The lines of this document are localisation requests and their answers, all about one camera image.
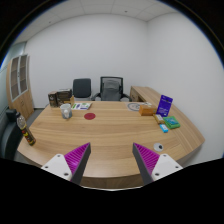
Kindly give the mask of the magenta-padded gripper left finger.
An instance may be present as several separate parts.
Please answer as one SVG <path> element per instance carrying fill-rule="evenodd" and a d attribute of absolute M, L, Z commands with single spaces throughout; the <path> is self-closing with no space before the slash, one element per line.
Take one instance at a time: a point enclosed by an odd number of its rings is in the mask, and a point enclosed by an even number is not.
<path fill-rule="evenodd" d="M 91 145 L 86 143 L 65 155 L 56 154 L 42 169 L 79 185 L 90 154 Z"/>

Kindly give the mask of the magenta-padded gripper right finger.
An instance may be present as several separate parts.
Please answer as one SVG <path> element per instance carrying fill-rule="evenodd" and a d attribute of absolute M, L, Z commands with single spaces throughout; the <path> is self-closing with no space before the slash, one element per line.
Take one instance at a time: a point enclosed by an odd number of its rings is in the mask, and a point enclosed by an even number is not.
<path fill-rule="evenodd" d="M 132 152 L 144 185 L 182 169 L 182 166 L 168 154 L 157 154 L 140 144 L 134 143 Z"/>

